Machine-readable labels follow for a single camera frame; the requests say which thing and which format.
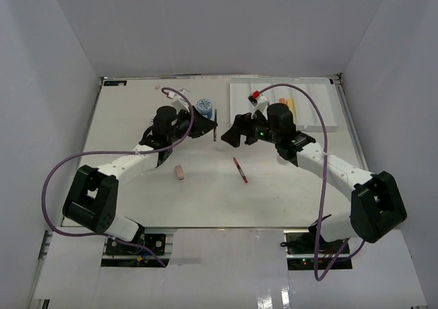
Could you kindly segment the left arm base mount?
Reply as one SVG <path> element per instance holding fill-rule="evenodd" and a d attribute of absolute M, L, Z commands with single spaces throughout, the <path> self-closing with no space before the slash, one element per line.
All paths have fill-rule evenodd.
<path fill-rule="evenodd" d="M 172 254 L 175 229 L 147 228 L 128 245 L 109 237 L 105 241 L 101 259 L 102 267 L 115 268 L 165 268 Z"/>

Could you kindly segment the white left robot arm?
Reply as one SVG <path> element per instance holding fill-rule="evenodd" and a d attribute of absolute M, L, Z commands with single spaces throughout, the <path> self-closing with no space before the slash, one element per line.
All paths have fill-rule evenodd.
<path fill-rule="evenodd" d="M 121 245 L 131 254 L 140 252 L 145 239 L 142 226 L 116 214 L 118 188 L 163 164 L 172 154 L 172 146 L 184 135 L 198 138 L 216 127 L 216 122 L 202 116 L 195 107 L 180 111 L 171 106 L 160 107 L 133 154 L 98 167 L 83 165 L 78 169 L 63 215 L 96 234 L 121 239 Z"/>

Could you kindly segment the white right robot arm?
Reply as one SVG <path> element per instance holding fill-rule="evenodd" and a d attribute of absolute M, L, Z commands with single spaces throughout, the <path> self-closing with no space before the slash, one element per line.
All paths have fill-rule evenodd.
<path fill-rule="evenodd" d="M 222 141 L 234 148 L 264 141 L 274 144 L 277 153 L 296 167 L 325 178 L 350 202 L 346 214 L 329 215 L 309 227 L 310 248 L 319 254 L 334 241 L 359 237 L 375 243 L 407 219 L 395 178 L 383 171 L 375 174 L 355 167 L 339 157 L 326 154 L 311 136 L 298 131 L 287 105 L 269 105 L 260 111 L 236 115 Z"/>

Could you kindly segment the black gel pen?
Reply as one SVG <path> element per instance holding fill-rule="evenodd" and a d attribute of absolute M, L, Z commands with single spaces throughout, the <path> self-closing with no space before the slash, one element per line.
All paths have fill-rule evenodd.
<path fill-rule="evenodd" d="M 214 109 L 214 123 L 215 127 L 213 129 L 213 142 L 217 141 L 217 127 L 218 127 L 218 110 Z"/>

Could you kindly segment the red gel pen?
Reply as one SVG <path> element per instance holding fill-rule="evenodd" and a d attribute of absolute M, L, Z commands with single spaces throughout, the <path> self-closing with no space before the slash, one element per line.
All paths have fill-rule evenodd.
<path fill-rule="evenodd" d="M 237 170 L 238 170 L 240 176 L 242 177 L 242 180 L 243 180 L 245 183 L 248 183 L 248 179 L 247 179 L 246 175 L 244 174 L 244 172 L 243 172 L 243 170 L 242 170 L 242 168 L 241 168 L 239 162 L 237 161 L 237 159 L 236 159 L 235 157 L 233 157 L 233 162 L 234 162 L 234 164 L 235 164 L 235 166 L 236 166 L 236 168 L 237 168 Z"/>

